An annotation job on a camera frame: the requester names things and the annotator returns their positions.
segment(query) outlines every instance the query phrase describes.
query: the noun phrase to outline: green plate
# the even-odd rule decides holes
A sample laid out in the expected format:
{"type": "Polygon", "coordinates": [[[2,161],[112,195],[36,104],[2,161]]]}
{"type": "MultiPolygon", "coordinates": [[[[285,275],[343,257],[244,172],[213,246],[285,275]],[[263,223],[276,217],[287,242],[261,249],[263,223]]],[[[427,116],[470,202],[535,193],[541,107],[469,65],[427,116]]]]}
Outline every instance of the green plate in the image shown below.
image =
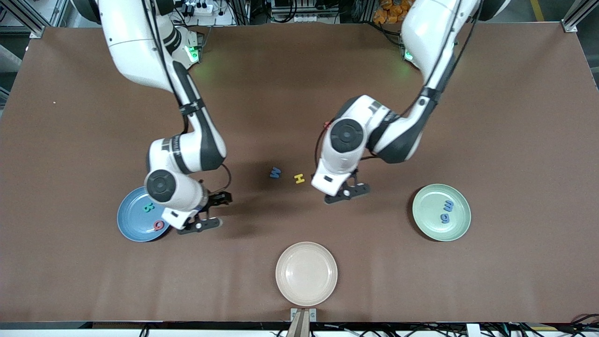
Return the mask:
{"type": "Polygon", "coordinates": [[[412,213],[416,224],[437,241],[457,240],[470,227],[470,206],[455,188],[442,183],[423,187],[414,198],[412,213]]]}

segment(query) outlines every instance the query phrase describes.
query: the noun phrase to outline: green indicator light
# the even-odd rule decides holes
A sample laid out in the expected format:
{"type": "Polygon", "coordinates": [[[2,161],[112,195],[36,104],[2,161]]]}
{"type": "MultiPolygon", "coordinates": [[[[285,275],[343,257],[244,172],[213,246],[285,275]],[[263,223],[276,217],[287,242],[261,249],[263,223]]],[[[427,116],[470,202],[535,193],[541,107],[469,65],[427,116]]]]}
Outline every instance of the green indicator light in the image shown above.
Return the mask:
{"type": "Polygon", "coordinates": [[[191,62],[198,62],[198,49],[196,47],[187,47],[185,48],[185,51],[187,52],[191,62]]]}

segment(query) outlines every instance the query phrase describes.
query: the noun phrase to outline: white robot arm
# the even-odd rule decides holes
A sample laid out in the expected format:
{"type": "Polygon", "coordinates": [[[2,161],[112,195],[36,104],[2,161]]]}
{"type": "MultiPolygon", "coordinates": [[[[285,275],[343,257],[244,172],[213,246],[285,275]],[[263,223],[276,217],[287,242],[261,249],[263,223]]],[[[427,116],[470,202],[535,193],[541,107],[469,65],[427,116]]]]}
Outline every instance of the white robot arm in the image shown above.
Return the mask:
{"type": "MultiPolygon", "coordinates": [[[[80,11],[82,3],[96,4],[93,0],[75,3],[80,11]]],[[[95,12],[119,72],[135,83],[172,92],[184,120],[193,127],[191,133],[158,139],[150,145],[145,179],[150,198],[166,207],[163,219],[179,233],[187,233],[218,227],[219,219],[198,218],[192,223],[195,228],[189,228],[189,219],[210,206],[230,202],[231,195],[209,194],[201,182],[188,176],[218,169],[225,160],[226,147],[187,72],[184,63],[189,57],[180,53],[174,59],[187,29],[180,31],[161,15],[170,13],[173,5],[172,0],[101,0],[95,12]]]]}
{"type": "MultiPolygon", "coordinates": [[[[509,0],[501,0],[495,14],[509,0]]],[[[334,203],[369,192],[368,185],[348,185],[355,177],[364,149],[386,163],[401,163],[416,151],[422,129],[437,105],[453,71],[456,36],[479,0],[416,0],[401,33],[424,84],[406,110],[407,117],[366,95],[347,101],[329,126],[312,185],[334,203]]]]}

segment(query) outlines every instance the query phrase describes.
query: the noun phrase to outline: plate rim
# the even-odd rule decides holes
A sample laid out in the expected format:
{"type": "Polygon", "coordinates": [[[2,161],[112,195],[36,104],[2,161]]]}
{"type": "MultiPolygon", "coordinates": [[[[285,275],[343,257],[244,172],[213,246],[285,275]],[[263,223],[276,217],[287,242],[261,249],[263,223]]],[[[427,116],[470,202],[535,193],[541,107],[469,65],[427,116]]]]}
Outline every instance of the plate rim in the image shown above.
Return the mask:
{"type": "Polygon", "coordinates": [[[123,200],[121,200],[121,202],[120,202],[120,204],[119,204],[119,208],[117,209],[117,212],[116,212],[116,227],[119,229],[119,232],[120,232],[120,234],[121,234],[122,236],[124,236],[124,237],[125,237],[125,239],[127,239],[127,240],[130,240],[130,241],[133,241],[133,242],[150,242],[150,241],[153,241],[153,240],[156,240],[156,239],[160,238],[160,237],[161,237],[161,236],[162,236],[162,235],[163,235],[163,234],[164,234],[164,233],[165,233],[165,232],[168,230],[168,228],[169,228],[169,225],[165,223],[165,226],[164,226],[164,228],[163,228],[163,229],[161,229],[161,230],[159,230],[160,234],[158,234],[158,236],[156,236],[156,237],[154,237],[154,238],[152,238],[152,239],[149,239],[149,240],[135,240],[135,239],[131,239],[129,236],[127,236],[127,235],[125,235],[125,234],[123,233],[123,230],[121,229],[121,224],[120,224],[120,222],[119,222],[119,214],[121,213],[121,205],[123,204],[123,201],[125,201],[125,200],[126,200],[127,198],[129,198],[131,195],[135,194],[135,193],[136,193],[136,191],[137,191],[138,189],[142,189],[142,191],[141,191],[141,192],[142,192],[142,193],[141,193],[142,197],[144,196],[144,194],[145,194],[145,195],[148,195],[148,193],[147,193],[147,191],[146,191],[146,188],[145,188],[145,187],[143,187],[143,186],[140,186],[140,187],[138,187],[138,188],[135,188],[135,189],[133,189],[131,192],[127,193],[127,195],[126,195],[126,196],[123,198],[123,200]]]}
{"type": "Polygon", "coordinates": [[[333,294],[333,292],[335,291],[335,288],[337,287],[337,281],[338,281],[338,277],[339,277],[339,273],[338,273],[338,267],[337,267],[337,261],[335,260],[335,257],[333,256],[333,254],[331,254],[331,252],[324,247],[323,245],[316,243],[316,242],[312,242],[312,241],[302,241],[302,242],[297,242],[294,243],[293,245],[287,247],[279,256],[279,259],[277,260],[277,266],[275,267],[275,280],[277,282],[277,287],[279,288],[279,292],[283,295],[283,297],[285,297],[285,299],[287,299],[288,301],[290,301],[291,303],[295,304],[295,305],[300,305],[300,306],[316,306],[318,304],[321,304],[322,302],[326,301],[329,297],[331,297],[331,295],[333,294]],[[292,299],[290,299],[287,294],[285,294],[285,292],[282,290],[281,287],[281,283],[283,283],[283,280],[281,279],[280,275],[280,270],[282,270],[282,258],[283,256],[285,256],[286,254],[289,253],[289,251],[291,251],[292,249],[296,249],[298,246],[301,245],[313,245],[316,246],[317,248],[323,250],[324,252],[326,252],[326,255],[329,256],[331,258],[331,261],[333,262],[332,264],[332,274],[333,274],[333,280],[331,281],[332,287],[330,290],[328,290],[326,292],[326,296],[324,296],[324,298],[321,301],[318,302],[304,302],[304,303],[298,303],[292,299]]]}
{"type": "Polygon", "coordinates": [[[418,228],[420,229],[420,231],[421,231],[421,232],[422,232],[424,235],[426,235],[426,236],[430,237],[430,238],[431,238],[431,239],[433,239],[433,240],[440,241],[440,242],[451,242],[451,241],[456,241],[456,240],[457,240],[457,239],[459,239],[460,237],[463,237],[463,236],[466,234],[466,232],[468,231],[468,229],[470,229],[470,224],[472,223],[472,211],[471,211],[471,209],[470,209],[470,204],[468,203],[468,199],[466,199],[466,197],[464,197],[464,195],[462,194],[462,192],[458,191],[458,190],[457,190],[455,187],[452,187],[452,186],[446,185],[446,184],[444,184],[444,183],[432,183],[432,184],[429,184],[429,185],[423,186],[423,187],[422,187],[422,188],[421,188],[421,189],[420,189],[420,190],[419,190],[419,191],[416,193],[416,195],[414,196],[414,200],[412,201],[412,217],[414,218],[414,222],[416,223],[416,225],[418,226],[418,228]],[[415,215],[415,214],[416,214],[416,200],[417,200],[419,197],[420,197],[420,198],[422,198],[422,194],[426,193],[426,192],[424,192],[424,191],[425,191],[425,189],[427,189],[427,188],[433,188],[433,187],[435,187],[435,186],[443,186],[443,187],[449,188],[450,190],[452,190],[452,191],[456,192],[456,193],[457,193],[457,194],[458,194],[458,195],[459,195],[459,196],[460,196],[460,197],[463,199],[463,201],[464,201],[464,203],[465,203],[465,208],[468,210],[468,214],[470,215],[470,216],[468,217],[468,224],[466,224],[466,226],[465,226],[465,229],[464,229],[463,233],[461,233],[461,234],[460,234],[458,237],[456,237],[456,238],[453,238],[453,239],[438,239],[438,238],[436,238],[436,237],[434,237],[434,236],[431,236],[431,235],[429,235],[429,234],[428,234],[428,233],[427,233],[427,232],[426,232],[426,231],[423,229],[423,226],[424,226],[424,225],[421,225],[420,223],[418,223],[418,220],[416,219],[416,215],[415,215]]]}

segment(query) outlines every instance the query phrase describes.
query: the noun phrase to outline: white plate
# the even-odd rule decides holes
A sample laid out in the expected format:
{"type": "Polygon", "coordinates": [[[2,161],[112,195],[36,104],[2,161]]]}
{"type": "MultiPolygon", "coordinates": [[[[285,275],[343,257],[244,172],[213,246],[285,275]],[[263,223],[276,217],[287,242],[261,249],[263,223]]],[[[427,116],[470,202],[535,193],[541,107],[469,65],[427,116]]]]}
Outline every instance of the white plate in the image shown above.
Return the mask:
{"type": "Polygon", "coordinates": [[[300,242],[279,257],[276,270],[281,294],[299,306],[324,302],[337,285],[337,264],[333,255],[314,242],[300,242]]]}

